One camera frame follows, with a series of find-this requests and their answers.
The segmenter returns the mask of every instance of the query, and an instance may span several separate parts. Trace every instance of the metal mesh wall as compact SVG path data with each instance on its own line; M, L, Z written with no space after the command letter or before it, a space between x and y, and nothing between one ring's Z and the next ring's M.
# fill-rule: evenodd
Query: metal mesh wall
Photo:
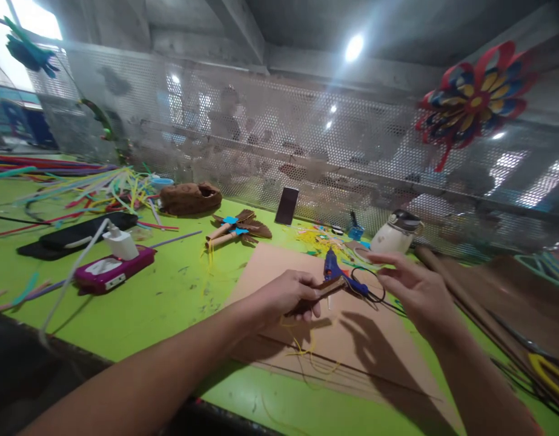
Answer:
M559 242L559 216L547 213L559 184L553 128L510 124L433 173L442 150L422 143L411 102L97 46L59 57L131 141L139 168L209 180L227 198L271 210L294 187L296 216L347 227L355 210L368 234L403 207L426 224L419 242L460 258ZM114 159L65 73L31 78L63 151Z

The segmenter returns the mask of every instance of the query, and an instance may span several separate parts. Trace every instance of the table surface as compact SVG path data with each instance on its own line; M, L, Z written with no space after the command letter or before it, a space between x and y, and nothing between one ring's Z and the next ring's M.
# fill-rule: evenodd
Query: table surface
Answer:
M0 180L0 214L28 219L23 207L10 202L36 191L32 182ZM67 214L63 206L71 197L60 197L34 203L31 211L43 219ZM224 200L216 212L220 216L234 216L245 206ZM295 251L311 249L297 241L297 230L274 223L274 214L257 210L257 219L273 232L270 243ZM144 221L154 222L151 212L141 211ZM93 215L82 217L81 221ZM144 245L202 230L203 233L173 242L157 249L156 260L148 268L102 297L78 296L71 289L63 299L51 321L48 332L57 338L113 362L122 360L158 341L172 336L207 318L223 307L235 283L249 260L253 249L241 243L231 243L214 254L217 273L208 277L205 296L207 258L200 256L205 235L213 230L210 216L201 218L163 217L164 225L178 226L178 233L154 230ZM308 227L309 223L294 220L294 226ZM0 232L24 226L0 220ZM17 255L15 249L34 242L49 233L45 226L11 236L0 237L0 289L8 294L0 297L0 304L19 295L30 277L37 271L39 283L45 279L58 282L68 274L79 253L54 262L45 262ZM104 243L96 244L84 264L109 254ZM40 328L51 310L59 291L51 292L20 308L5 312L6 316ZM468 328L482 347L495 358L508 362L506 356L466 316ZM409 320L403 321L418 349L438 380L442 391L451 398L449 388L438 361L425 340ZM404 415L388 405L377 404L327 388L318 389L263 369L229 361L204 380L196 395L233 413L286 434L422 434ZM519 393L536 421L548 435L559 434L559 418L539 401Z

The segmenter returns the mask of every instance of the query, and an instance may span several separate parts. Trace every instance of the cardboard tube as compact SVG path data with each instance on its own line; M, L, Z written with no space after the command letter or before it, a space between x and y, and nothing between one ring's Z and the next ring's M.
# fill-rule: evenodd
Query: cardboard tube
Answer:
M236 234L235 232L230 232L227 233L224 236L218 237L217 239L211 239L210 241L208 241L205 246L208 248L209 245L212 245L213 247L216 247L217 245L220 245L224 242L227 242L228 240L231 240L233 238L236 238L237 236L239 236L238 234Z
M218 238L223 233L226 233L231 228L229 223L224 223L221 227L213 231L210 235L207 236L207 240Z

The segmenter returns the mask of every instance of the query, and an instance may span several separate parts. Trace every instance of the white thermos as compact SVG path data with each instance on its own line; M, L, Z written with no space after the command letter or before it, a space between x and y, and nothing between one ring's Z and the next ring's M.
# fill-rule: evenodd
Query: white thermos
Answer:
M370 242L370 250L377 253L398 251L406 253L415 233L423 226L420 218L402 209L396 209Z

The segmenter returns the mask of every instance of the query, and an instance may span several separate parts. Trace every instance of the smartphone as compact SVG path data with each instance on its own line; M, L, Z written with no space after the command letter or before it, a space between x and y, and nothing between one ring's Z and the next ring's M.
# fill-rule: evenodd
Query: smartphone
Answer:
M275 222L279 224L291 225L293 221L293 212L296 210L297 196L299 191L294 188L283 188L279 207L275 215Z

